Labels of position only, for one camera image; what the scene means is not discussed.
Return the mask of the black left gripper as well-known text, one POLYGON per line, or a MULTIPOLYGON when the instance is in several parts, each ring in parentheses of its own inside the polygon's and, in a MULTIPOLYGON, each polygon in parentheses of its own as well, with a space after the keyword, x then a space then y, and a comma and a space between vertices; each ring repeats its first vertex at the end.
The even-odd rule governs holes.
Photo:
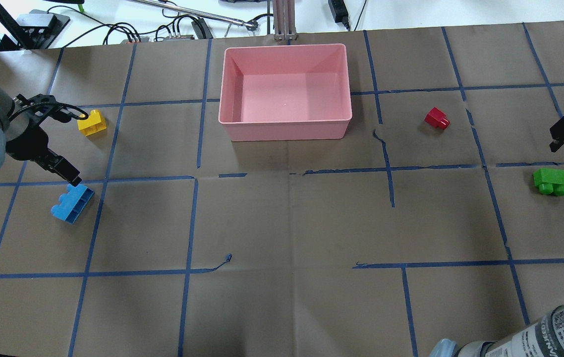
POLYGON ((41 167, 50 167, 51 172, 76 187, 82 182, 80 172, 67 158, 48 148, 49 136, 41 128, 44 119, 59 109, 60 104, 53 95, 39 94, 30 99, 17 95, 6 132, 6 153, 18 161, 34 161, 41 167))

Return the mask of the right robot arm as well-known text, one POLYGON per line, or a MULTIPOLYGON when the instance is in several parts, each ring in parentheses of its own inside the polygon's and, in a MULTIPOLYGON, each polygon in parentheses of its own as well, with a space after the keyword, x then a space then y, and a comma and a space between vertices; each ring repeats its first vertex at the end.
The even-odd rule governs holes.
MULTIPOLYGON (((564 116, 550 133, 550 149, 557 151, 564 144, 564 116)), ((564 357, 564 304, 499 341, 473 341, 460 347, 455 341, 442 339, 429 357, 564 357)))

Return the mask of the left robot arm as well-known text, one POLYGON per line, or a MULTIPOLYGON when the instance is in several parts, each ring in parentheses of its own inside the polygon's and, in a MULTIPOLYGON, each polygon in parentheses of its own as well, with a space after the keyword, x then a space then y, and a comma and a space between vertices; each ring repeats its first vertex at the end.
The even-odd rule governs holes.
POLYGON ((10 97, 0 88, 0 168, 5 157, 10 156, 17 161, 33 161, 67 183, 79 185, 80 172, 65 157, 49 149, 49 136, 41 124, 47 118, 67 123, 87 117, 84 110, 59 102, 52 95, 10 97))

